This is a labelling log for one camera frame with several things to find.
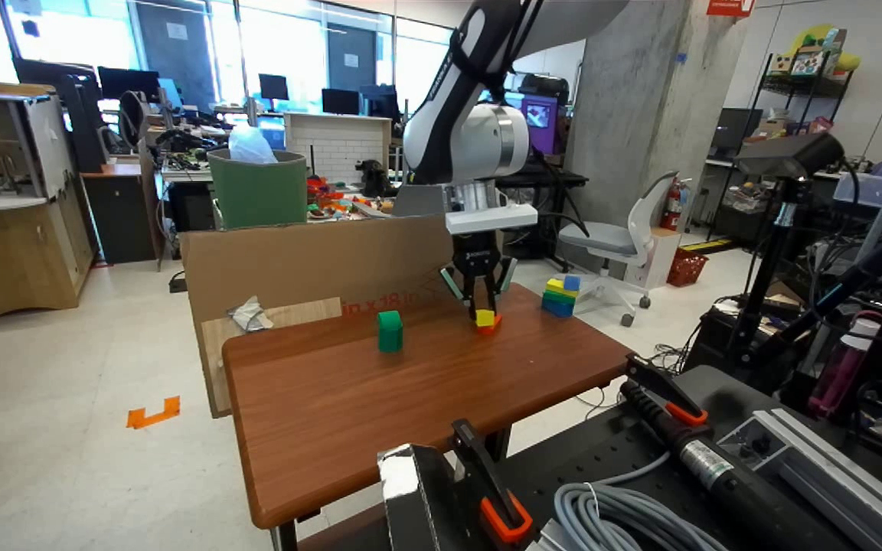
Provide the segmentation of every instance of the floor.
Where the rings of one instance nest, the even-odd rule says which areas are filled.
[[[743,270],[743,251],[719,251],[697,283],[652,290],[633,328],[598,295],[579,302],[579,317],[642,355],[684,347],[713,295],[742,290]],[[232,423],[209,416],[190,302],[167,290],[173,272],[94,270],[81,308],[0,317],[0,551],[271,546],[247,516]],[[547,274],[550,264],[517,270],[527,288]],[[167,394],[180,394],[178,419],[127,428],[127,410]],[[517,423],[513,451],[581,423],[600,399],[584,392]],[[376,485],[333,501],[301,536],[369,504]]]

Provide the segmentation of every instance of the wire bundle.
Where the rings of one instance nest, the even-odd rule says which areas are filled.
[[[553,492],[553,512],[574,543],[584,551],[638,551],[640,543],[630,536],[638,532],[660,546],[725,551],[712,532],[684,521],[647,492],[617,485],[655,472],[666,458],[668,454],[638,472],[593,482],[565,482]]]

